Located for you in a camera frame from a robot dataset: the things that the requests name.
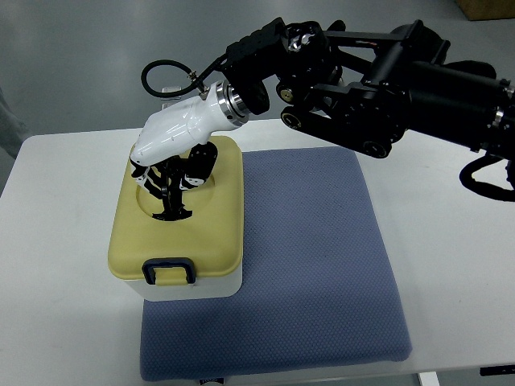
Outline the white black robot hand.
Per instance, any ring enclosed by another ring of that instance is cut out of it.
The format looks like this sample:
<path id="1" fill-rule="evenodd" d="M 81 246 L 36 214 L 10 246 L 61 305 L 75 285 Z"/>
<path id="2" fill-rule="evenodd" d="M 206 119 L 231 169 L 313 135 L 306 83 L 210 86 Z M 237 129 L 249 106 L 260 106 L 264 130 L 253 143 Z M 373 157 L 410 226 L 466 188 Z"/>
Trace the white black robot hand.
<path id="1" fill-rule="evenodd" d="M 248 120 L 249 109 L 227 80 L 213 83 L 204 97 L 193 96 L 150 115 L 130 153 L 133 179 L 158 198 L 161 183 L 154 166 Z"/>

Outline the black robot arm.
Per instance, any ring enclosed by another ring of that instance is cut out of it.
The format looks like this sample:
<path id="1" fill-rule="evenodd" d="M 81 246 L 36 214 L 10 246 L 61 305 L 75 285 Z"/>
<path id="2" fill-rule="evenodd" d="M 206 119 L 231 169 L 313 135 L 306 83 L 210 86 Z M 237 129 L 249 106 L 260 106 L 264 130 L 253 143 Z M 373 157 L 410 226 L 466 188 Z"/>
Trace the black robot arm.
<path id="1" fill-rule="evenodd" d="M 269 109 L 264 80 L 276 76 L 285 125 L 374 158 L 385 158 L 407 130 L 481 152 L 460 182 L 511 202 L 512 188 L 474 174 L 506 161 L 514 180 L 514 86 L 490 64 L 447 62 L 449 46 L 421 21 L 380 34 L 349 32 L 341 21 L 324 30 L 276 18 L 229 45 L 210 70 L 253 114 Z"/>

